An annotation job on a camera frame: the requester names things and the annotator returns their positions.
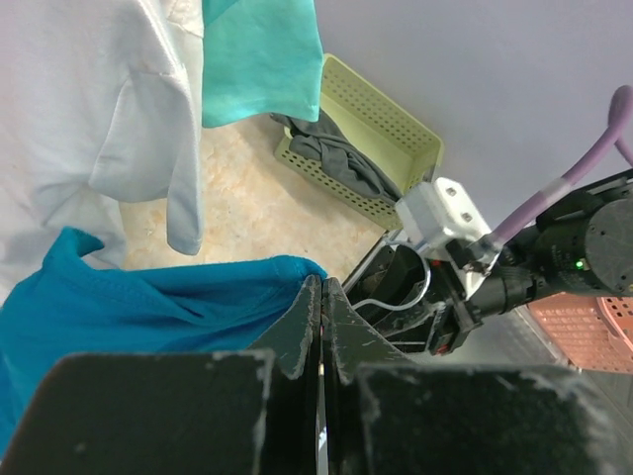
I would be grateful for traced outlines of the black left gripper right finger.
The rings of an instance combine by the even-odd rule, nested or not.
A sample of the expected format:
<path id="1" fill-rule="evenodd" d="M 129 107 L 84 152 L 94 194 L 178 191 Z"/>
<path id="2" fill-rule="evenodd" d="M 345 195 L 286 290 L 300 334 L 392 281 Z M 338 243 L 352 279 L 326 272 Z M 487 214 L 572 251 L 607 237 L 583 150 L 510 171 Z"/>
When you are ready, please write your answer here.
<path id="1" fill-rule="evenodd" d="M 421 365 L 322 285 L 332 474 L 628 474 L 597 389 L 560 366 Z"/>

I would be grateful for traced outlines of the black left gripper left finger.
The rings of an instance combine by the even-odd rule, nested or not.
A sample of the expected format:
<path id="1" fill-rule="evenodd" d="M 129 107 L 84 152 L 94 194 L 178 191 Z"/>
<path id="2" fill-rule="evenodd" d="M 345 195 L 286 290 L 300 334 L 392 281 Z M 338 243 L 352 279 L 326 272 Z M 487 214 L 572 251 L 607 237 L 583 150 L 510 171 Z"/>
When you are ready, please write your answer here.
<path id="1" fill-rule="evenodd" d="M 314 474 L 320 291 L 238 352 L 63 358 L 3 457 L 5 474 Z"/>

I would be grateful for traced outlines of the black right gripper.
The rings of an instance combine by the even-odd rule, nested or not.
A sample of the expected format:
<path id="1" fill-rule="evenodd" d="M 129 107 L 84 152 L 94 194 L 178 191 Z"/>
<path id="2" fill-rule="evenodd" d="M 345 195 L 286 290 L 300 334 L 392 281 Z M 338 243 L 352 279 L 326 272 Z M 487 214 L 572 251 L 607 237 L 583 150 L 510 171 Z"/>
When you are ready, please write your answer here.
<path id="1" fill-rule="evenodd" d="M 375 299 L 400 306 L 414 300 L 424 283 L 425 271 L 414 251 L 385 246 L 347 282 L 346 295 L 352 305 Z M 437 262 L 431 266 L 430 287 L 415 306 L 396 312 L 368 304 L 357 314 L 395 346 L 426 345 L 430 354 L 444 355 L 460 347 L 485 318 L 548 295 L 549 285 L 528 245 L 513 241 L 471 297 L 451 264 Z"/>

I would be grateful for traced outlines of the cream hanger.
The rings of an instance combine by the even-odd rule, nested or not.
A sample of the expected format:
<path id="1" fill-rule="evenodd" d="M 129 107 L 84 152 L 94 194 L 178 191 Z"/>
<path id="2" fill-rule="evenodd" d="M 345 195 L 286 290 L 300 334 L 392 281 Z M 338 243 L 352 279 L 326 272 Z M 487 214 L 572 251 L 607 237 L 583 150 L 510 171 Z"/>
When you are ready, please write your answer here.
<path id="1" fill-rule="evenodd" d="M 351 304 L 385 311 L 414 303 L 430 282 L 430 267 L 408 241 L 383 239 L 366 256 L 346 281 L 345 292 Z"/>

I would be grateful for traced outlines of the blue t-shirt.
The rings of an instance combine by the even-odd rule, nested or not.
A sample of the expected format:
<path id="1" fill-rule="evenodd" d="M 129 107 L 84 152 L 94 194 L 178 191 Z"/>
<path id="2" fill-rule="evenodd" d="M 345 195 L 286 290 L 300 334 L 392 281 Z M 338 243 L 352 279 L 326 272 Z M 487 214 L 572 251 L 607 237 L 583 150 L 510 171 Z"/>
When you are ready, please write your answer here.
<path id="1" fill-rule="evenodd" d="M 63 230 L 42 267 L 1 307 L 1 444 L 7 446 L 37 387 L 79 352 L 243 350 L 291 307 L 311 260 L 263 260 L 145 270 L 95 269 L 102 243 Z"/>

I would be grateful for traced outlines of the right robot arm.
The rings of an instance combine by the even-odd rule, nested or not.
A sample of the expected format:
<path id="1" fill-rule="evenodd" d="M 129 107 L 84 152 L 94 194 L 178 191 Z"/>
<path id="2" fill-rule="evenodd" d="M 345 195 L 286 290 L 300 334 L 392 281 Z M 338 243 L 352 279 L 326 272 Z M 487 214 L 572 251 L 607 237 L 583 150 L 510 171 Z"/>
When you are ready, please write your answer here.
<path id="1" fill-rule="evenodd" d="M 472 297 L 438 259 L 385 246 L 347 292 L 359 314 L 405 353 L 447 354 L 485 318 L 553 295 L 632 295 L 632 173 L 571 192 L 503 247 Z"/>

